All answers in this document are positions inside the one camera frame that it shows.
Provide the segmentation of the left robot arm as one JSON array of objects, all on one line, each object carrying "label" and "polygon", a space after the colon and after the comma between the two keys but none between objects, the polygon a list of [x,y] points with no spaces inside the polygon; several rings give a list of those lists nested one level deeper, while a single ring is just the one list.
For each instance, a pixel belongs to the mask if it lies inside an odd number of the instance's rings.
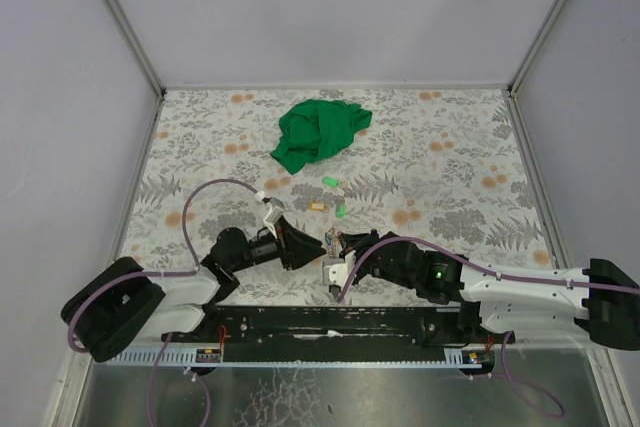
[{"label": "left robot arm", "polygon": [[281,217],[251,239],[236,227],[224,229],[192,271],[145,270],[121,257],[62,308],[67,342],[96,362],[109,361],[135,340],[198,330],[211,309],[239,288],[239,271],[274,260],[292,271],[325,254],[321,241]]}]

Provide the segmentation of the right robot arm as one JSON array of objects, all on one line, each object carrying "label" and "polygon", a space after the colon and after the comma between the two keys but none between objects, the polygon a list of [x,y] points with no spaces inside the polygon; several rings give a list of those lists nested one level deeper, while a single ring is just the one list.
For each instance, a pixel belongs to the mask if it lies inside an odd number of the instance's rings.
[{"label": "right robot arm", "polygon": [[621,351],[639,348],[639,285],[613,262],[540,271],[469,259],[415,237],[376,231],[338,237],[342,250],[322,266],[337,301],[366,276],[432,304],[477,309],[492,334],[586,338]]}]

